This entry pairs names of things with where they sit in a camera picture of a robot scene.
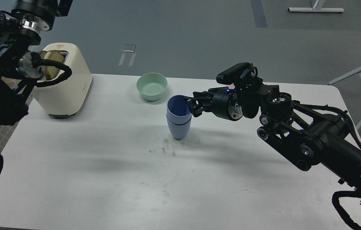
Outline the black robot arm image-left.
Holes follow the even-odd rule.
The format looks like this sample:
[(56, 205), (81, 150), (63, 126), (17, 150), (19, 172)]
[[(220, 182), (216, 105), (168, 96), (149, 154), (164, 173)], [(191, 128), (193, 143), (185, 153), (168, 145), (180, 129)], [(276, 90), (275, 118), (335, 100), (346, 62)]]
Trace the black robot arm image-left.
[(40, 44), (40, 32), (52, 30), (56, 17), (68, 16), (71, 5), (71, 0), (16, 0), (11, 12), (0, 11), (0, 126), (28, 114), (26, 101), (34, 87), (71, 77), (67, 65), (29, 50)]

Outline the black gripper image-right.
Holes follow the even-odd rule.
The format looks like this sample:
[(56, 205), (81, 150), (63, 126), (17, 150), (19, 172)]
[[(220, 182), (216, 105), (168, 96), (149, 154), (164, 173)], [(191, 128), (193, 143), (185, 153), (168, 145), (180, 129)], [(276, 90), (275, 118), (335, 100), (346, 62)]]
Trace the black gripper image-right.
[(210, 88), (203, 92), (193, 92), (192, 97), (185, 96), (185, 103), (195, 103), (189, 105), (192, 116), (199, 117), (208, 112), (231, 121), (242, 117), (252, 119), (257, 116), (261, 106), (271, 102), (280, 93), (278, 85), (266, 85), (260, 77), (236, 79), (233, 84), (234, 89)]

